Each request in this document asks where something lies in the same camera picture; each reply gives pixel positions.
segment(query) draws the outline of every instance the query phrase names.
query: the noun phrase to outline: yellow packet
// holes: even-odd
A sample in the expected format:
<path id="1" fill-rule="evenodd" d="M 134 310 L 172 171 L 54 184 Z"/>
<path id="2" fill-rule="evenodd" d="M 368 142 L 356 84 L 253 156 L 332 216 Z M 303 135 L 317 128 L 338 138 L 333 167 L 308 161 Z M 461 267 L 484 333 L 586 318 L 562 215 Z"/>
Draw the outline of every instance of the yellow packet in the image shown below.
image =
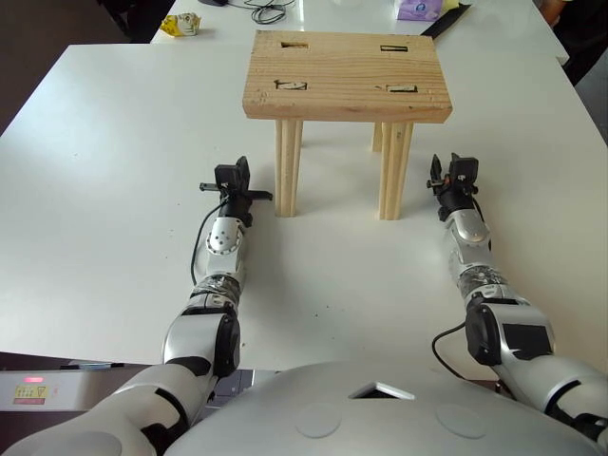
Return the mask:
<path id="1" fill-rule="evenodd" d="M 444 4 L 441 6 L 441 14 L 442 16 L 450 11 L 458 8 L 458 0 L 444 0 Z"/>
<path id="2" fill-rule="evenodd" d="M 192 36 L 199 32 L 200 18 L 194 12 L 170 14 L 161 23 L 161 30 L 171 36 Z"/>

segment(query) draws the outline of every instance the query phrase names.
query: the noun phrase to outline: cable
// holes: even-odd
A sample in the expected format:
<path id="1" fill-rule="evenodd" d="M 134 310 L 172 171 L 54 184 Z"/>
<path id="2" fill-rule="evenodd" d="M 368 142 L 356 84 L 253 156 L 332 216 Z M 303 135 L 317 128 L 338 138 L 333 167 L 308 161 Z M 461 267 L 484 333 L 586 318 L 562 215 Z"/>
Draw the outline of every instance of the cable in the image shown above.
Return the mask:
<path id="1" fill-rule="evenodd" d="M 471 198 L 473 199 L 473 205 L 475 206 L 475 209 L 477 210 L 477 212 L 479 212 L 479 217 L 482 219 L 482 222 L 485 223 L 485 218 L 484 218 L 484 213 L 482 212 L 482 207 L 479 205 L 479 202 L 477 202 L 475 197 L 471 196 Z M 492 251 L 492 239 L 488 241 L 487 248 L 489 249 L 490 252 Z"/>
<path id="2" fill-rule="evenodd" d="M 477 212 L 479 212 L 479 217 L 481 217 L 482 222 L 485 223 L 484 213 L 482 212 L 482 208 L 480 207 L 479 202 L 477 202 L 475 197 L 471 197 L 471 198 L 473 199 L 473 205 L 475 206 L 475 209 L 477 209 Z"/>
<path id="3" fill-rule="evenodd" d="M 202 220 L 202 223 L 199 227 L 199 232 L 197 233 L 197 241 L 194 243 L 194 250 L 192 251 L 192 259 L 190 260 L 190 276 L 192 277 L 192 283 L 196 287 L 197 286 L 197 277 L 194 274 L 194 264 L 197 262 L 197 251 L 199 250 L 199 242 L 200 242 L 200 234 L 202 233 L 202 228 L 205 226 L 207 220 L 220 208 L 222 208 L 228 199 L 223 200 L 220 204 L 214 207 Z"/>
<path id="4" fill-rule="evenodd" d="M 254 3 L 254 0 L 245 0 L 243 5 L 228 3 L 231 7 L 241 8 L 242 10 L 251 10 L 252 20 L 261 26 L 270 26 L 287 15 L 287 7 L 292 5 L 295 0 L 289 0 L 287 3 L 275 3 L 275 0 L 268 0 L 264 4 Z"/>
<path id="5" fill-rule="evenodd" d="M 452 374 L 454 374 L 458 378 L 462 378 L 463 380 L 466 380 L 460 373 L 458 373 L 446 361 L 444 361 L 444 358 L 441 357 L 441 355 L 437 352 L 437 349 L 435 348 L 435 345 L 437 345 L 437 342 L 439 342 L 439 339 L 441 339 L 442 337 L 446 337 L 447 335 L 450 335 L 452 333 L 456 333 L 457 331 L 461 330 L 464 327 L 465 327 L 465 322 L 463 321 L 460 325 L 455 326 L 451 330 L 440 332 L 439 334 L 437 334 L 435 336 L 433 341 L 430 343 L 430 349 L 433 350 L 433 354 L 435 355 L 435 358 L 437 358 L 437 361 L 439 361 L 444 368 L 446 368 L 448 371 L 450 371 Z"/>

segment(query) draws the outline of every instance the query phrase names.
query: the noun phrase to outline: white desk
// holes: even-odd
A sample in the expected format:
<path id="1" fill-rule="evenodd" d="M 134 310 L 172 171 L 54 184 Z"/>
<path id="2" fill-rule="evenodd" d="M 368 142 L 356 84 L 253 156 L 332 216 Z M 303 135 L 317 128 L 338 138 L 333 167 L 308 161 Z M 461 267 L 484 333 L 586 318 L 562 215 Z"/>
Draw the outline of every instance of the white desk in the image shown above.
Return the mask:
<path id="1" fill-rule="evenodd" d="M 217 203 L 199 183 L 245 154 L 252 188 L 274 187 L 273 123 L 247 120 L 240 105 L 249 52 L 66 51 L 0 139 L 0 351 L 160 360 L 191 289 L 196 230 Z M 480 160 L 479 201 L 506 276 L 550 317 L 559 353 L 606 370 L 599 133 L 555 58 L 440 54 L 454 112 L 416 126 L 402 220 L 374 219 L 380 157 L 365 123 L 306 123 L 298 217 L 255 204 L 243 368 L 388 357 L 440 369 L 430 339 L 464 306 L 425 182 L 433 153 L 457 152 Z M 442 351 L 465 374 L 490 376 L 462 332 Z"/>
<path id="2" fill-rule="evenodd" d="M 242 0 L 232 0 L 242 4 Z M 211 7 L 198 0 L 177 0 L 171 14 L 195 12 L 202 17 L 196 37 L 173 38 L 159 30 L 152 43 L 215 42 L 251 46 L 256 29 L 405 33 L 418 35 L 431 23 L 397 21 L 392 0 L 295 0 L 284 20 L 258 26 L 250 11 L 230 6 Z M 474 0 L 456 25 L 438 40 L 443 50 L 478 49 L 537 53 L 557 57 L 568 54 L 542 19 L 532 0 Z"/>

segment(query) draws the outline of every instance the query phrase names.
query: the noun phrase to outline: tissue box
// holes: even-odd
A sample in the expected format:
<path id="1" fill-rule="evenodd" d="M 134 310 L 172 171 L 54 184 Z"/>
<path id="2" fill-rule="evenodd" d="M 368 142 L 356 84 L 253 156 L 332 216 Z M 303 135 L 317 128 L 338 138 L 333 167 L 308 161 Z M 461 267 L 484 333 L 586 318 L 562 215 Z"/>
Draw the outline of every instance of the tissue box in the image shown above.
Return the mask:
<path id="1" fill-rule="evenodd" d="M 435 21 L 442 12 L 443 0 L 395 0 L 397 19 L 401 21 Z"/>

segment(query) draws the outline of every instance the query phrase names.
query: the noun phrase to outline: wooden board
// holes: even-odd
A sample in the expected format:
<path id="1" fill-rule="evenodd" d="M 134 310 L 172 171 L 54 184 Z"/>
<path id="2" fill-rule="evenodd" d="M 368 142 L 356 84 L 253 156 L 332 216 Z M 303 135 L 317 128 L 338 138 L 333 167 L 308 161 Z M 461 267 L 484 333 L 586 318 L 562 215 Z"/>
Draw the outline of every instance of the wooden board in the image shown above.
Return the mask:
<path id="1" fill-rule="evenodd" d="M 259 30 L 243 108 L 253 119 L 440 124 L 452 105 L 426 36 Z"/>

